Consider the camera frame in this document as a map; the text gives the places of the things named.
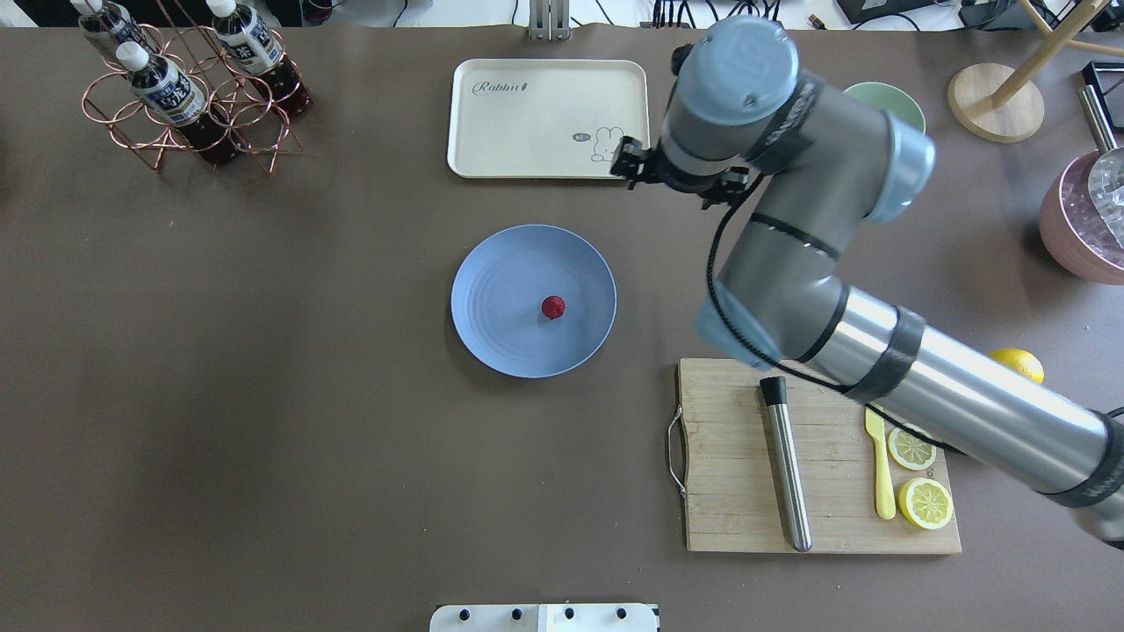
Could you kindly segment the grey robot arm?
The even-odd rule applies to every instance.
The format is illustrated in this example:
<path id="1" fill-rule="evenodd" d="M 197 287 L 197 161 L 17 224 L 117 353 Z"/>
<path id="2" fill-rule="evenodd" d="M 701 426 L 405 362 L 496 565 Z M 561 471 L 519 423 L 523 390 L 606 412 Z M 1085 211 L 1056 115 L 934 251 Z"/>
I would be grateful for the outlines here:
<path id="1" fill-rule="evenodd" d="M 655 148 L 674 190 L 710 195 L 741 162 L 767 178 L 699 312 L 728 356 L 807 363 L 847 399 L 874 401 L 1071 511 L 1121 547 L 1121 423 L 979 355 L 915 312 L 836 276 L 862 222 L 921 193 L 933 142 L 800 65 L 774 21 L 741 15 L 680 48 Z"/>

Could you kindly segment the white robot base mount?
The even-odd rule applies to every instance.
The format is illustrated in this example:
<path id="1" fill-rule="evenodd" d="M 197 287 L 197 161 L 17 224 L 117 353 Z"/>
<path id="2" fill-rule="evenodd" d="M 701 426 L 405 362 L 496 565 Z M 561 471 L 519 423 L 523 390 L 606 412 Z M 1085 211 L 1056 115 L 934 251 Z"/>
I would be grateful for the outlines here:
<path id="1" fill-rule="evenodd" d="M 429 631 L 659 631 L 658 605 L 638 601 L 607 603 L 525 603 L 444 605 L 434 611 Z"/>

